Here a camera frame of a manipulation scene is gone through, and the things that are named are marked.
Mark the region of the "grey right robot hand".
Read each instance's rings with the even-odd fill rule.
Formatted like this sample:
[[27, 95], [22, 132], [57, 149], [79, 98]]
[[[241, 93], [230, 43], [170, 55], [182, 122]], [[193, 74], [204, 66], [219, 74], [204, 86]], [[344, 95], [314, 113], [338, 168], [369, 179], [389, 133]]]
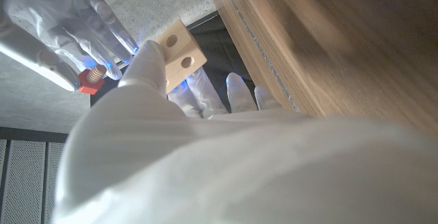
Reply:
[[78, 71], [129, 64], [138, 46], [105, 0], [1, 0], [1, 52], [68, 91]]

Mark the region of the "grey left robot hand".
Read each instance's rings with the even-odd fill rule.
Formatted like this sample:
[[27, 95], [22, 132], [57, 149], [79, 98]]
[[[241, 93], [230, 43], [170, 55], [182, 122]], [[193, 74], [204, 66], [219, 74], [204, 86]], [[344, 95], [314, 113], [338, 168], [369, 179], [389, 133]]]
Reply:
[[204, 71], [165, 90], [146, 41], [70, 132], [54, 223], [436, 223], [437, 141], [388, 122], [284, 110]]

